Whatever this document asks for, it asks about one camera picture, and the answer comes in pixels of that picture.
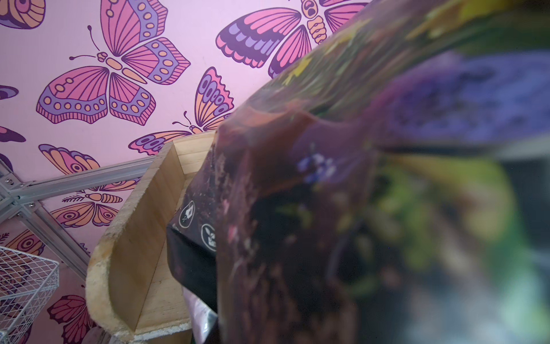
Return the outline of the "dark green soil bag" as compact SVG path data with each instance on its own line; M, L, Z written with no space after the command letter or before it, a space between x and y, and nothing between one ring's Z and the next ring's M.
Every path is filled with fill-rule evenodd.
M373 1L225 120L167 228L197 343L548 343L548 1Z

